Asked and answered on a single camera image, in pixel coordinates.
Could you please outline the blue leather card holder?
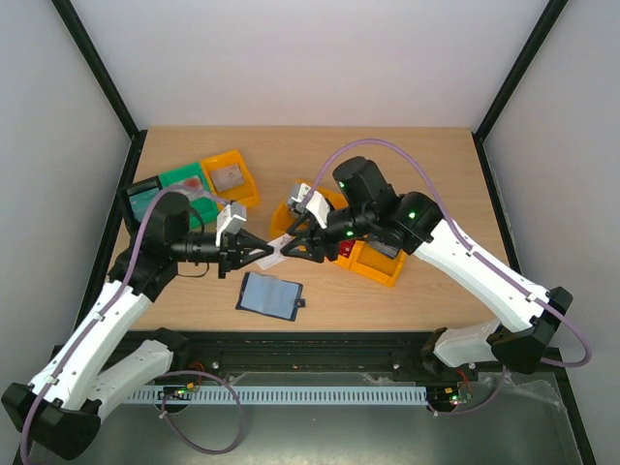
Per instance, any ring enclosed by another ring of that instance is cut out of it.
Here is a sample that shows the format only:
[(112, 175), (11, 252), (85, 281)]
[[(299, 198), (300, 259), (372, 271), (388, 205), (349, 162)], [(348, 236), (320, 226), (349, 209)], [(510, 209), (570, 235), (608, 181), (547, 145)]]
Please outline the blue leather card holder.
[(235, 309), (294, 322), (298, 310), (306, 306), (302, 291), (300, 283), (246, 272)]

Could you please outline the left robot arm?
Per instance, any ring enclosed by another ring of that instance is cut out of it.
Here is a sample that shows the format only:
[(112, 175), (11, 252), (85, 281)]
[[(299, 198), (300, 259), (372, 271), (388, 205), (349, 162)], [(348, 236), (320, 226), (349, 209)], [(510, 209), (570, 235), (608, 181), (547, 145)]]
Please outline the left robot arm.
[(130, 248), (119, 255), (91, 310), (54, 358), (29, 383), (10, 384), (2, 405), (20, 432), (22, 463), (37, 443), (66, 460), (91, 445), (103, 422), (130, 394), (181, 365), (186, 340), (159, 329), (111, 368), (105, 364), (134, 322), (177, 276), (181, 263), (216, 264), (219, 278), (272, 254), (245, 231), (246, 208), (223, 205), (215, 232), (191, 232), (189, 194), (202, 189), (173, 185), (145, 210)]

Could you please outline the white magnetic-stripe credit card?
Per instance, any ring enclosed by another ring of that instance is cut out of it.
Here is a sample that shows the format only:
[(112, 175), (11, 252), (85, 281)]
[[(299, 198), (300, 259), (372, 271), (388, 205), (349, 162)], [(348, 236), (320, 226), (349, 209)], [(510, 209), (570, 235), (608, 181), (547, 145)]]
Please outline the white magnetic-stripe credit card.
[(277, 264), (282, 263), (286, 257), (281, 253), (284, 246), (288, 245), (293, 238), (288, 234), (282, 234), (269, 242), (273, 247), (271, 255), (257, 260), (257, 265), (261, 270), (267, 270)]

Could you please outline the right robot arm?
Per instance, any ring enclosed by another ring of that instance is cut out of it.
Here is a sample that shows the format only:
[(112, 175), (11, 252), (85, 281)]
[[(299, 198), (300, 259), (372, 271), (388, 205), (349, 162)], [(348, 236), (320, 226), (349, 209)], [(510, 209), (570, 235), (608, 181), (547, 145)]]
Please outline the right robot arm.
[(573, 302), (562, 287), (537, 285), (468, 238), (425, 194), (398, 195), (376, 163), (356, 156), (332, 174), (346, 200), (335, 208), (305, 183), (287, 201), (297, 214), (288, 227), (286, 257), (316, 263), (335, 261), (346, 240), (372, 240), (445, 272), (477, 297), (493, 320), (464, 328), (441, 327), (424, 344), (424, 372), (441, 380), (465, 364), (498, 361), (511, 371), (534, 373), (557, 331), (559, 316)]

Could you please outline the yellow triple storage bin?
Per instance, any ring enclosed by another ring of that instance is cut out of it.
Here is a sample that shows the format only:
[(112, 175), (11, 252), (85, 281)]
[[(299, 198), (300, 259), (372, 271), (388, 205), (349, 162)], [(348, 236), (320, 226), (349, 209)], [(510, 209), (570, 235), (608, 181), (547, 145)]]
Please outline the yellow triple storage bin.
[[(281, 201), (271, 216), (270, 237), (275, 239), (284, 234), (287, 227), (298, 216), (298, 213), (287, 207), (285, 201)], [(356, 245), (351, 256), (344, 259), (338, 255), (334, 264), (374, 280), (383, 286), (393, 287), (406, 262), (407, 255), (399, 252), (398, 256), (391, 260), (370, 247), (366, 241), (358, 239), (355, 242)]]

